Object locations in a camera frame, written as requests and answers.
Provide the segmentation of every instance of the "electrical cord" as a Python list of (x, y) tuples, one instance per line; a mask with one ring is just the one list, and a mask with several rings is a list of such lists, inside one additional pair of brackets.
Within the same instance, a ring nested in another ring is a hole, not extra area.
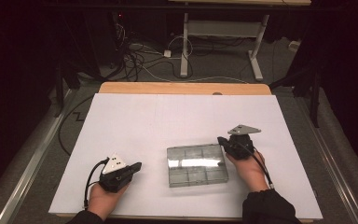
[(247, 63), (241, 70), (240, 70), (240, 80), (242, 80), (242, 71), (245, 71), (247, 67), (249, 67), (250, 63)]
[[(224, 40), (217, 40), (217, 39), (216, 40), (211, 40), (211, 39), (200, 38), (200, 37), (194, 36), (194, 35), (192, 35), (190, 37), (193, 37), (193, 38), (196, 38), (198, 40), (201, 40), (201, 41), (204, 41), (204, 42), (207, 42), (207, 43), (211, 44), (211, 49), (207, 53), (204, 53), (204, 54), (193, 53), (195, 56), (199, 56), (199, 57), (207, 56), (207, 55), (213, 53), (216, 49), (224, 49), (224, 48), (228, 48), (228, 47), (237, 47), (237, 46), (241, 45), (243, 43), (243, 41), (246, 40), (246, 38), (238, 37), (238, 38), (235, 38), (235, 40), (232, 43), (226, 44), (226, 43), (221, 42), (221, 41), (227, 41), (226, 39), (224, 39)], [(199, 47), (199, 46), (196, 45), (196, 44), (193, 44), (193, 47), (195, 49), (196, 47)]]
[(62, 150), (68, 155), (71, 156), (71, 153), (65, 148), (65, 146), (63, 145), (62, 142), (62, 138), (61, 138), (61, 131), (62, 131), (62, 126), (65, 123), (65, 121), (68, 119), (68, 117), (82, 104), (84, 104), (86, 101), (88, 101), (89, 99), (92, 99), (94, 97), (94, 95), (91, 95), (89, 97), (87, 97), (86, 99), (84, 99), (82, 102), (80, 102), (77, 106), (75, 106), (62, 120), (60, 127), (58, 128), (58, 141), (60, 142), (60, 146), (62, 148)]
[[(159, 63), (169, 63), (169, 64), (171, 65), (171, 68), (172, 68), (172, 74), (173, 74), (174, 77), (176, 77), (175, 68), (174, 68), (174, 66), (173, 66), (173, 63), (167, 62), (167, 61), (163, 61), (163, 62), (159, 62)], [(154, 63), (154, 64), (152, 64), (152, 65), (146, 67), (145, 69), (148, 69), (148, 68), (151, 68), (151, 67), (153, 67), (153, 66), (156, 66), (156, 65), (159, 64), (159, 63)]]
[[(144, 44), (136, 44), (136, 43), (132, 43), (131, 45), (135, 45), (135, 46), (142, 46), (140, 49), (133, 49), (132, 51), (135, 51), (135, 52), (142, 52), (142, 53), (148, 53), (148, 54), (159, 54), (159, 55), (163, 55), (162, 53), (158, 52), (158, 50), (156, 49), (153, 49), (151, 47), (148, 47)], [(147, 49), (152, 49), (153, 51), (141, 51), (141, 49), (143, 48), (147, 48)]]
[(198, 78), (198, 79), (192, 79), (192, 80), (186, 80), (186, 81), (172, 81), (169, 79), (165, 79), (162, 77), (156, 77), (155, 75), (153, 75), (153, 73), (151, 73), (147, 68), (143, 67), (143, 69), (153, 78), (158, 79), (160, 81), (166, 81), (166, 82), (176, 82), (176, 83), (186, 83), (186, 82), (197, 82), (197, 81), (202, 81), (202, 80), (208, 80), (208, 79), (215, 79), (215, 78), (223, 78), (223, 79), (230, 79), (230, 80), (235, 80), (238, 82), (242, 82), (242, 83), (248, 83), (239, 79), (236, 79), (234, 77), (204, 77), (204, 78)]
[(129, 54), (129, 56), (131, 57), (131, 61), (133, 62), (133, 68), (131, 69), (131, 71), (133, 69), (135, 69), (135, 80), (134, 80), (134, 82), (136, 82), (136, 81), (138, 81), (138, 74), (139, 74), (138, 65), (136, 63), (137, 60), (132, 54)]
[(260, 168), (263, 170), (264, 175), (266, 175), (269, 187), (271, 189), (274, 189), (274, 184), (271, 181), (271, 178), (269, 177), (269, 171), (267, 170), (267, 166), (266, 164), (263, 162), (261, 162), (255, 155), (253, 152), (251, 152), (249, 150), (249, 148), (247, 148), (247, 146), (245, 146), (244, 144), (240, 143), (240, 142), (235, 142), (235, 144), (239, 145), (241, 148), (245, 149), (257, 162), (257, 164), (260, 166)]
[(106, 165), (107, 162), (109, 161), (109, 158), (106, 158), (106, 160), (100, 161), (98, 162), (91, 170), (91, 172), (89, 173), (89, 178), (87, 179), (87, 184), (86, 184), (86, 188), (84, 190), (84, 210), (87, 211), (87, 209), (89, 208), (89, 200), (87, 199), (87, 196), (89, 195), (89, 187), (92, 185), (90, 184), (92, 175), (94, 174), (95, 170), (98, 168), (98, 166), (100, 165)]
[(190, 44), (190, 52), (187, 54), (187, 57), (191, 55), (191, 53), (193, 52), (193, 44), (191, 44), (191, 41), (188, 39), (188, 38), (185, 38), (184, 36), (182, 35), (179, 35), (177, 37), (175, 37), (171, 42), (170, 44), (168, 44), (168, 47), (167, 49), (170, 49), (170, 46), (171, 44), (173, 43), (174, 40), (178, 39), (178, 38), (183, 38), (184, 40), (186, 40), (189, 44)]
[(65, 26), (66, 28), (68, 29), (68, 32), (69, 32), (69, 35), (72, 37), (72, 39), (74, 40), (74, 43), (75, 43), (75, 46), (76, 46), (76, 49), (79, 53), (79, 56), (80, 58), (83, 60), (83, 62), (86, 64), (86, 66), (91, 69), (91, 70), (94, 70), (92, 68), (92, 66), (89, 64), (89, 62), (86, 60), (86, 58), (84, 57), (84, 54), (81, 50), (81, 48), (79, 47), (78, 43), (77, 43), (77, 40), (72, 32), (72, 29), (69, 27), (69, 24), (68, 24), (68, 21), (66, 20), (65, 16), (62, 14), (62, 19), (63, 19), (63, 23), (65, 23)]

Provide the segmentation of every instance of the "desk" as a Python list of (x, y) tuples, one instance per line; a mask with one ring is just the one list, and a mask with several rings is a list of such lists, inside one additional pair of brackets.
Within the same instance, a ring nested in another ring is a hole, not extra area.
[[(251, 137), (267, 159), (276, 190), (296, 207), (297, 217), (322, 218), (278, 102), (267, 86), (104, 83), (100, 92), (104, 93), (93, 99), (50, 213), (73, 216), (81, 210), (91, 168), (117, 153), (127, 164), (141, 161), (143, 168), (113, 216), (239, 220), (248, 189), (231, 163), (227, 162), (225, 184), (170, 189), (166, 148), (217, 143), (217, 136), (227, 137), (229, 129), (242, 123), (262, 130)], [(230, 95), (209, 95), (214, 92)]]
[[(220, 3), (220, 4), (245, 4), (245, 5), (281, 5), (281, 6), (309, 6), (310, 0), (170, 0), (174, 2), (189, 3)], [(215, 35), (234, 37), (255, 37), (255, 48), (248, 51), (249, 60), (257, 81), (263, 80), (260, 66), (257, 61), (257, 52), (260, 49), (264, 32), (266, 31), (269, 15), (264, 15), (261, 22), (237, 22), (237, 21), (190, 21), (188, 13), (185, 13), (183, 31), (183, 50), (181, 59), (181, 77), (187, 77), (187, 64), (190, 54), (187, 50), (189, 35)]]

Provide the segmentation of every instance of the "white board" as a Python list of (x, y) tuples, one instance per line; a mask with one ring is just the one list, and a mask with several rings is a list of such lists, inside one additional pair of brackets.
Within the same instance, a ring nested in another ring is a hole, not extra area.
[[(250, 136), (266, 158), (275, 189), (296, 208), (297, 218), (322, 218), (273, 95), (96, 94), (49, 212), (82, 210), (92, 167), (117, 153), (127, 164), (143, 166), (113, 215), (240, 218), (249, 191), (229, 160), (227, 183), (174, 189), (167, 163), (168, 147), (217, 144), (217, 136), (228, 138), (227, 131), (238, 124), (262, 130)], [(92, 180), (98, 180), (101, 169)]]

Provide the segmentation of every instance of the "hand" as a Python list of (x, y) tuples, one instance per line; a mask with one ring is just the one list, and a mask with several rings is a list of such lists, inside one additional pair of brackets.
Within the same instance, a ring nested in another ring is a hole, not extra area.
[(117, 193), (105, 191), (100, 184), (94, 184), (89, 194), (88, 211), (98, 215), (103, 221), (115, 210), (118, 200), (127, 186), (119, 190)]
[[(264, 164), (264, 158), (260, 152), (255, 151), (254, 155)], [(238, 175), (246, 182), (251, 192), (269, 189), (264, 172), (253, 157), (246, 160), (235, 160), (228, 153), (226, 153), (226, 157), (235, 165)]]

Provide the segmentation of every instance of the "clear container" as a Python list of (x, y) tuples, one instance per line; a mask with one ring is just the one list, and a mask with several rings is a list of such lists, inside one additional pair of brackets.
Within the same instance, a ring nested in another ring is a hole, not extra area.
[(167, 148), (170, 188), (228, 182), (220, 145)]

